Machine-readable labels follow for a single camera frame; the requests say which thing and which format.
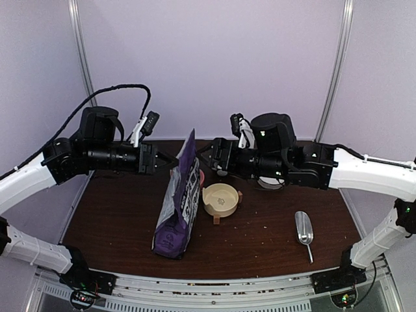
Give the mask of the metal food scoop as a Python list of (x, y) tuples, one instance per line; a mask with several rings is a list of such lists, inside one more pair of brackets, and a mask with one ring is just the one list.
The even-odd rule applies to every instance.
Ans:
[(313, 227), (309, 215), (304, 211), (297, 211), (294, 215), (296, 231), (298, 236), (298, 242), (307, 247), (309, 262), (312, 264), (313, 254), (311, 251), (311, 243), (313, 242)]

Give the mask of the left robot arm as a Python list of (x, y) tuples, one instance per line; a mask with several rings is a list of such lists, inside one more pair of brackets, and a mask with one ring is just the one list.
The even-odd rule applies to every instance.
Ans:
[[(70, 138), (52, 139), (27, 164), (1, 179), (1, 212), (41, 190), (93, 170), (152, 175), (173, 168), (178, 164), (174, 156), (143, 141), (158, 119), (159, 114), (149, 112), (136, 124), (130, 139), (115, 140), (115, 132), (124, 132), (118, 111), (109, 107), (85, 108), (80, 126)], [(5, 218), (1, 219), (1, 255), (68, 276), (80, 289), (88, 288), (94, 281), (77, 248), (37, 239), (17, 230)]]

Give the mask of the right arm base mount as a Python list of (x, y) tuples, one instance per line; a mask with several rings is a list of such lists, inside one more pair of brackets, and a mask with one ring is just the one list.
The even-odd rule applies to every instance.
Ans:
[(360, 302), (356, 286), (366, 282), (365, 269), (352, 265), (350, 259), (352, 246), (348, 247), (341, 254), (341, 262), (338, 268), (311, 275), (311, 282), (315, 294), (338, 291), (344, 288), (351, 288), (345, 293), (335, 294), (332, 302), (336, 307), (348, 309), (356, 307)]

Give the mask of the purple pet food bag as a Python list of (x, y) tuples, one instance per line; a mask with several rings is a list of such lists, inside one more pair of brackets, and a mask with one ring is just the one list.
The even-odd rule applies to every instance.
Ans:
[(170, 172), (151, 245), (154, 254), (170, 259), (182, 258), (187, 250), (199, 207), (201, 175), (195, 130), (177, 156), (179, 162)]

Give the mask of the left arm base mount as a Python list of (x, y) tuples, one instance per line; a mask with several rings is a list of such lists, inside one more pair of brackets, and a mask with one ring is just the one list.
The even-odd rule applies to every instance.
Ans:
[(70, 304), (76, 311), (90, 309), (100, 294), (111, 295), (116, 283), (114, 274), (91, 270), (81, 251), (73, 246), (65, 246), (71, 259), (71, 267), (66, 273), (57, 273), (59, 281), (68, 286)]

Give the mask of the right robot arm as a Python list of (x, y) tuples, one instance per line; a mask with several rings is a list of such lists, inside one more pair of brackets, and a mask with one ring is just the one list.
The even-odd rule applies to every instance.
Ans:
[(395, 198), (384, 220), (341, 256), (338, 268), (315, 273), (317, 292), (365, 281), (366, 268), (392, 245), (415, 234), (415, 163), (373, 158), (342, 144), (298, 145), (291, 118), (275, 112), (230, 118), (234, 140), (215, 138), (199, 149), (210, 169), (241, 179), (275, 179), (315, 189), (357, 189)]

